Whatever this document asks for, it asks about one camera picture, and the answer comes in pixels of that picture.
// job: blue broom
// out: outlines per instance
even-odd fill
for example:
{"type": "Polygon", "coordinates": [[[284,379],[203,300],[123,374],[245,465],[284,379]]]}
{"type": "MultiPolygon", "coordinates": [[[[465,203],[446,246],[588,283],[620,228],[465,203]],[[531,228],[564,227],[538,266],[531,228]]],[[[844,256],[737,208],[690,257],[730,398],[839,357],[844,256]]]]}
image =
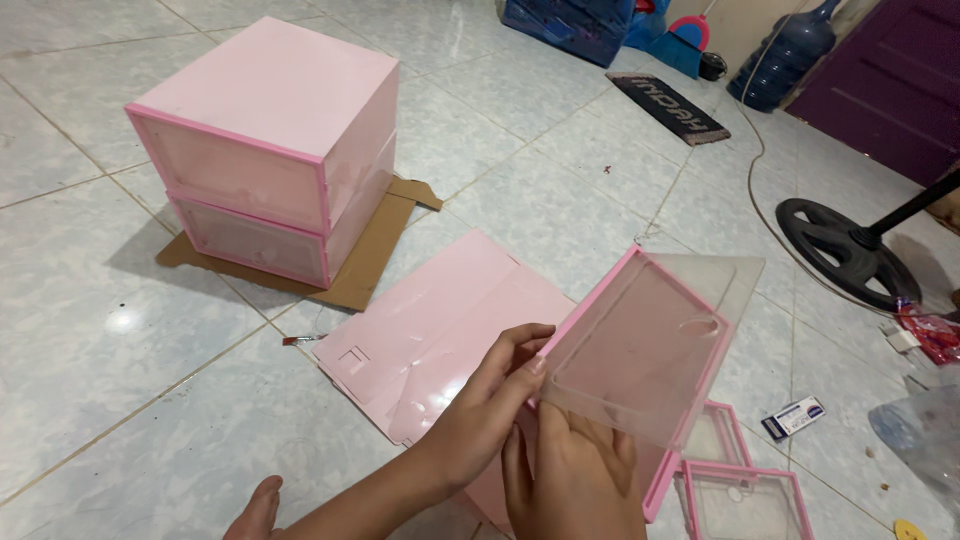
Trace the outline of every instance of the blue broom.
{"type": "Polygon", "coordinates": [[[686,16],[670,25],[670,30],[653,40],[647,52],[691,79],[700,77],[700,57],[707,48],[710,30],[706,18],[716,0],[699,16],[686,16]]]}

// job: black fan stand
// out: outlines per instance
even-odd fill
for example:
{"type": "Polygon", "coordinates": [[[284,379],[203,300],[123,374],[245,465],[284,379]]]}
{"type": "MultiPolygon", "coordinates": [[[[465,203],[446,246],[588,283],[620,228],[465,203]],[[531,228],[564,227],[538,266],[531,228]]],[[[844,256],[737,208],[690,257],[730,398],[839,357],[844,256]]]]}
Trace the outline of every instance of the black fan stand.
{"type": "Polygon", "coordinates": [[[806,199],[787,199],[777,205],[777,222],[793,247],[825,278],[856,299],[896,313],[898,297],[919,302],[922,296],[910,270],[883,245],[883,234],[957,187],[960,170],[947,174],[870,227],[861,227],[842,213],[806,199]],[[821,252],[831,255],[839,265],[821,252]],[[872,278],[887,293],[869,288],[867,282],[872,278]]]}

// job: doormat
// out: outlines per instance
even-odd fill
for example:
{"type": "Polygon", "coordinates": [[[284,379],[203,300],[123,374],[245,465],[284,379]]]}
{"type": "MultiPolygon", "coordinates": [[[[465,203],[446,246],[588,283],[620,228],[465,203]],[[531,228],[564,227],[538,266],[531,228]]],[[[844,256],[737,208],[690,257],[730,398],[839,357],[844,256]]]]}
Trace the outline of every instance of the doormat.
{"type": "Polygon", "coordinates": [[[660,79],[647,73],[608,73],[620,91],[690,146],[730,138],[730,132],[660,79]]]}

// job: yellow object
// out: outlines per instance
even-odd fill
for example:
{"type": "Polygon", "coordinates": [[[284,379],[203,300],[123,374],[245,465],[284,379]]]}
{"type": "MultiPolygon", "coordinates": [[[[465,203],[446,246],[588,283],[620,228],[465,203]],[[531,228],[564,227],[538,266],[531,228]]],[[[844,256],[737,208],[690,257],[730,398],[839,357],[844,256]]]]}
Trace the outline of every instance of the yellow object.
{"type": "Polygon", "coordinates": [[[926,536],[917,526],[904,520],[894,522],[894,533],[897,535],[897,540],[926,540],[926,536]]]}

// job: wall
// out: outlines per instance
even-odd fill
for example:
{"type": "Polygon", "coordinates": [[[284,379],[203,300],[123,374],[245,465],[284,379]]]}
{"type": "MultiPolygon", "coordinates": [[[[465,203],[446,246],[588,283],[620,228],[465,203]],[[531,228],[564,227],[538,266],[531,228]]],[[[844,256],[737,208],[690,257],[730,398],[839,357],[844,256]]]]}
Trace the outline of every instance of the wall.
{"type": "MultiPolygon", "coordinates": [[[[834,12],[834,30],[845,36],[878,0],[843,0],[834,12]]],[[[701,13],[710,0],[672,0],[666,12],[666,24],[684,15],[701,13]]],[[[760,41],[773,31],[780,17],[792,12],[798,0],[717,0],[707,15],[710,43],[707,50],[717,53],[729,67],[728,78],[740,68],[760,41]]],[[[808,12],[823,0],[806,0],[800,9],[808,12]]]]}

